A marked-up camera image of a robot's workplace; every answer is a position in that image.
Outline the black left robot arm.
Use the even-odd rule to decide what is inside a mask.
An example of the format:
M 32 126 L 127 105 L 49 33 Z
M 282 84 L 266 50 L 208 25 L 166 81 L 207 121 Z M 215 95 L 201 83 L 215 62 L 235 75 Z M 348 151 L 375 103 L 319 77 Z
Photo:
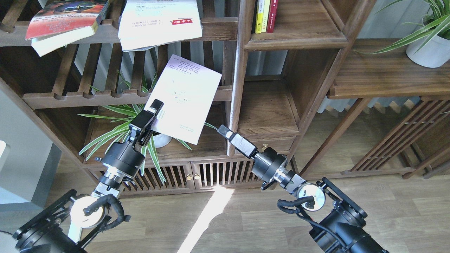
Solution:
M 77 191 L 71 189 L 13 234 L 18 252 L 84 253 L 85 247 L 99 233 L 130 220 L 119 201 L 122 182 L 130 181 L 143 164 L 144 155 L 136 146 L 144 146 L 150 141 L 152 124 L 162 106 L 163 102 L 158 99 L 147 103 L 130 123 L 127 139 L 114 142 L 105 156 L 98 159 L 107 171 L 92 194 L 77 195 Z M 90 228 L 91 232 L 74 242 L 60 227 L 67 218 L 79 228 Z

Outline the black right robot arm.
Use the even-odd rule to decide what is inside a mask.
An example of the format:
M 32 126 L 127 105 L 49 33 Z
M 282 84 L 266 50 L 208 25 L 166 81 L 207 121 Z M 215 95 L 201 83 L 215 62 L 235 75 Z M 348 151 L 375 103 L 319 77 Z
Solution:
M 268 147 L 258 151 L 257 147 L 231 131 L 225 125 L 218 128 L 230 144 L 247 158 L 254 160 L 252 172 L 263 180 L 261 189 L 265 190 L 273 183 L 294 196 L 296 200 L 278 200 L 278 208 L 287 214 L 296 214 L 312 226 L 309 232 L 312 239 L 325 253 L 385 253 L 370 234 L 363 230 L 366 225 L 366 212 L 336 187 L 329 179 L 323 178 L 316 183 L 307 182 L 293 170 L 286 168 L 284 154 Z M 325 197 L 333 200 L 333 210 L 321 222 L 315 222 L 307 212 L 320 210 Z

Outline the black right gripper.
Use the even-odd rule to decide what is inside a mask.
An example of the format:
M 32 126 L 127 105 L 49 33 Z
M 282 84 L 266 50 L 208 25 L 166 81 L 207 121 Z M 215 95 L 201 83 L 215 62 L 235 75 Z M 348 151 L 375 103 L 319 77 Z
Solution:
M 288 171 L 286 170 L 287 158 L 284 154 L 277 153 L 271 147 L 267 147 L 263 152 L 260 152 L 252 142 L 239 134 L 235 134 L 225 125 L 220 125 L 217 132 L 230 141 L 244 156 L 254 160 L 252 172 L 262 179 L 262 190 L 269 188 L 275 182 L 279 182 L 283 189 L 286 188 Z

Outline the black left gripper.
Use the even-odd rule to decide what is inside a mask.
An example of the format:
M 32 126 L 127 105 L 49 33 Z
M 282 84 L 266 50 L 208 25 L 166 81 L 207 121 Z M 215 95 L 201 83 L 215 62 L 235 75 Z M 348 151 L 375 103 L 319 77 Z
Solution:
M 151 126 L 158 116 L 164 103 L 158 99 L 148 100 L 148 112 L 140 112 L 129 124 L 131 133 L 127 140 L 120 143 L 114 142 L 104 157 L 97 157 L 96 160 L 105 166 L 116 167 L 118 170 L 134 177 L 137 167 L 145 160 L 145 156 L 135 149 L 138 143 L 146 146 L 154 131 Z

